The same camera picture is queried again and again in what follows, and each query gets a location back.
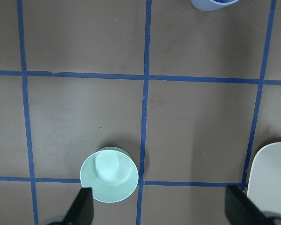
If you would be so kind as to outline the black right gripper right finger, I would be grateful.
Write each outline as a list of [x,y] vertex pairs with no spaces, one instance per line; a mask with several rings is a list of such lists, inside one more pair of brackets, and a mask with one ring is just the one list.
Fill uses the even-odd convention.
[[266,217],[238,186],[225,188],[225,216],[230,225],[271,225]]

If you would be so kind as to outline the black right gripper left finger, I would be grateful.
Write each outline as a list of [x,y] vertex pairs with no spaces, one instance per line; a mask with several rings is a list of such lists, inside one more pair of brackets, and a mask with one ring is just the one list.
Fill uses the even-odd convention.
[[92,188],[81,188],[63,219],[64,225],[91,225],[94,218]]

